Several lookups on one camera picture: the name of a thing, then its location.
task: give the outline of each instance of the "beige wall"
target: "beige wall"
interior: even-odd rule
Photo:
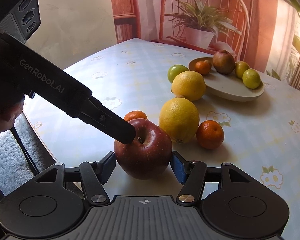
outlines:
[[[39,0],[39,10],[26,45],[61,69],[117,43],[111,0]]]

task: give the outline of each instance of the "wooden cabinet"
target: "wooden cabinet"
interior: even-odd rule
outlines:
[[[140,38],[140,17],[137,0],[111,0],[117,41]]]

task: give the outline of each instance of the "black cable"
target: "black cable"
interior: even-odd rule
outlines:
[[[25,156],[26,158],[26,161],[33,173],[34,176],[38,175],[40,172],[37,168],[37,166],[35,165],[34,161],[32,160],[31,156],[29,155],[29,153],[27,152],[26,148],[24,147],[24,145],[22,144],[21,142],[21,139],[17,133],[17,130],[16,128],[13,126],[11,129],[10,129],[12,135],[14,136],[14,138],[16,139],[18,145],[20,146],[21,148],[21,151],[23,152],[23,155]]]

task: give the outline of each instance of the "screw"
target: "screw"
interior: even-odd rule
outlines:
[[[104,114],[100,115],[99,120],[103,122],[106,119],[106,116]]]
[[[192,196],[192,195],[181,195],[179,197],[179,200],[181,202],[184,202],[184,203],[190,203],[190,202],[194,201],[194,196]]]
[[[101,203],[106,200],[107,200],[106,196],[103,196],[103,195],[94,195],[91,197],[91,201],[95,202],[95,203]]]

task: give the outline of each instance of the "plate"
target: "plate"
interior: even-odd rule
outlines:
[[[198,61],[209,60],[212,64],[212,57],[201,57],[192,60],[189,63],[189,70],[195,71],[195,64]],[[261,82],[256,89],[247,88],[241,79],[237,78],[234,71],[229,75],[222,75],[218,73],[214,67],[211,68],[210,73],[203,75],[206,83],[206,91],[221,98],[231,101],[247,102],[260,97],[265,91],[264,85]]]

